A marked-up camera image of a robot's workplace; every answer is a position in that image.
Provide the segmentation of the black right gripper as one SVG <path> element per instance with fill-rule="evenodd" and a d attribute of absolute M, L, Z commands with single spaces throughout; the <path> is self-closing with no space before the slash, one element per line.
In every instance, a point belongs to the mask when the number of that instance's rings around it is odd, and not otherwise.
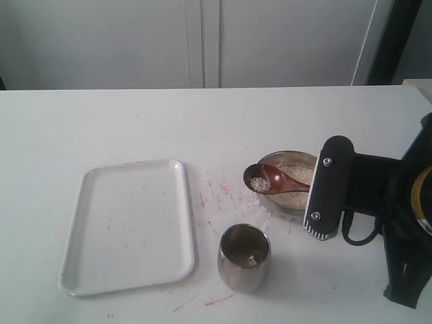
<path fill-rule="evenodd" d="M 350 181 L 343 238 L 364 246 L 382 235 L 389 277 L 383 295 L 415 309 L 431 279 L 431 115 L 400 160 L 357 154 Z M 355 212 L 375 218 L 362 240 L 349 237 Z"/>

